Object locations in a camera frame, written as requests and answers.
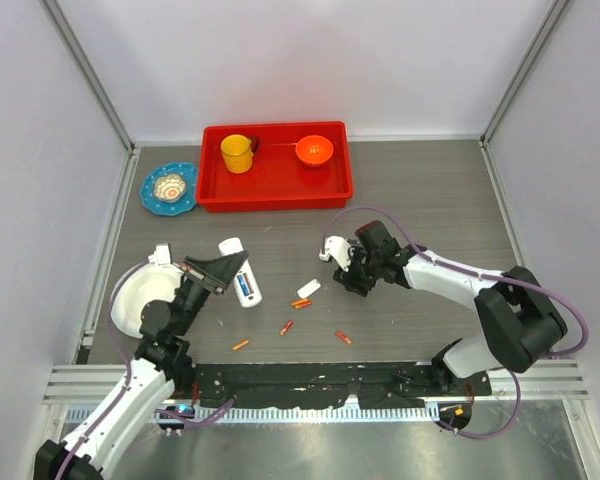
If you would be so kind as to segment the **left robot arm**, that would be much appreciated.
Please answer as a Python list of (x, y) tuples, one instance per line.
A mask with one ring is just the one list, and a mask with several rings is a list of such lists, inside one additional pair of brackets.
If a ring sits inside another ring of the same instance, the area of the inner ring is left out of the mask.
[(171, 301), (151, 300), (141, 311), (141, 341), (125, 372), (92, 414), (59, 442), (45, 441), (34, 459), (35, 479), (109, 479), (143, 425), (167, 399), (185, 397), (196, 367), (182, 339), (210, 295), (224, 293), (249, 254), (242, 250), (212, 260), (190, 256), (171, 261), (170, 246), (158, 245), (148, 260), (128, 271), (126, 281), (153, 265), (179, 274)]

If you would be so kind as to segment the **white remote control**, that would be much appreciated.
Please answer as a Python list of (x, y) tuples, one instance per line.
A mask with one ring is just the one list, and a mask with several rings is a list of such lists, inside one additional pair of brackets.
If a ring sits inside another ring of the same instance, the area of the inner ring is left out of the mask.
[[(218, 249), (222, 256), (244, 251), (238, 237), (228, 238), (219, 243)], [(233, 280), (234, 289), (242, 308), (257, 306), (263, 299), (261, 290), (255, 279), (249, 260), (245, 260)]]

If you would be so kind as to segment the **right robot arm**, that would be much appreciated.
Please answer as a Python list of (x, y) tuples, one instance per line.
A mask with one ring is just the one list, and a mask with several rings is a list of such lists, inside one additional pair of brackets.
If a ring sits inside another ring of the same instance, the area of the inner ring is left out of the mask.
[(566, 322), (529, 270), (479, 270), (416, 244), (402, 246), (379, 220), (360, 227), (352, 240), (325, 238), (319, 258), (336, 263), (334, 279), (348, 292), (365, 297), (384, 281), (438, 295), (477, 315), (480, 333), (452, 342), (431, 361), (433, 386), (445, 395), (487, 370), (526, 372), (567, 333)]

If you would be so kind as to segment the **white battery cover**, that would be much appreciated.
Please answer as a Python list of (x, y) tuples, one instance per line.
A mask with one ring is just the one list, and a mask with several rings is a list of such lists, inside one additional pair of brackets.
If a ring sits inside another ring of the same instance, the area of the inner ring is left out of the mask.
[(305, 285), (303, 285), (300, 289), (297, 290), (297, 295), (299, 298), (308, 298), (315, 292), (317, 292), (321, 288), (321, 283), (318, 279), (312, 279)]

